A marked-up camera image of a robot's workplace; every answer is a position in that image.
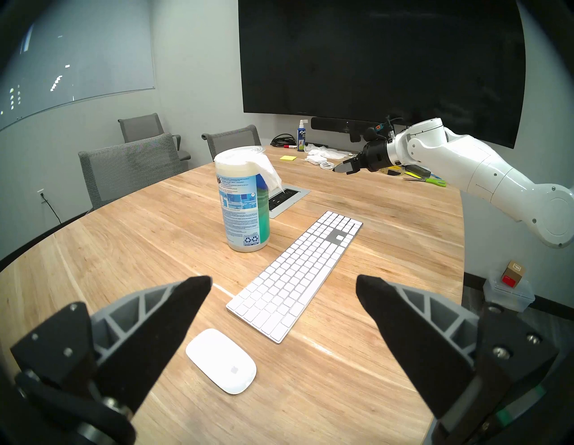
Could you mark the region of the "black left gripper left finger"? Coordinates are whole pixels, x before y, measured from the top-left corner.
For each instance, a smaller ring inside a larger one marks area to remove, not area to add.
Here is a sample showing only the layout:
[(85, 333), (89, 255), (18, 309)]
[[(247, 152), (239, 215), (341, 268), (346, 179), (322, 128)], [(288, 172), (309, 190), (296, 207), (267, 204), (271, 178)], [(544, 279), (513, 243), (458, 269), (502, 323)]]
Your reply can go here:
[(10, 348), (21, 370), (15, 384), (31, 404), (63, 416), (121, 418), (105, 397), (135, 413), (211, 288), (210, 276), (190, 277), (125, 296), (92, 316), (75, 301)]

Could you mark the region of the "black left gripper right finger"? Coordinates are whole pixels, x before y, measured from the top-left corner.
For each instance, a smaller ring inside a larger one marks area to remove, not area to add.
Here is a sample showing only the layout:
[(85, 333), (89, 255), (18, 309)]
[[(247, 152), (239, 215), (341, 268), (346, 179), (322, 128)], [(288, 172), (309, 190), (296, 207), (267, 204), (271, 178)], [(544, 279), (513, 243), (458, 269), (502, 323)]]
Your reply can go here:
[(554, 344), (496, 303), (477, 316), (441, 294), (359, 275), (356, 295), (437, 420), (435, 432), (494, 432), (542, 398)]

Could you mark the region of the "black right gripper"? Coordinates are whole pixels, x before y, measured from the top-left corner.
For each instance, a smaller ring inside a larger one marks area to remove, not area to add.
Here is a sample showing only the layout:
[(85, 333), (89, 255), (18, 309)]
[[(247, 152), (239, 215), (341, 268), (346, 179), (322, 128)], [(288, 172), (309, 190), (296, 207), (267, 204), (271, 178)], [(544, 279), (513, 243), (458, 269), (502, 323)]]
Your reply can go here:
[(391, 161), (387, 151), (387, 139), (377, 139), (368, 142), (359, 155), (335, 166), (334, 172), (351, 175), (360, 169), (377, 172), (389, 167)]

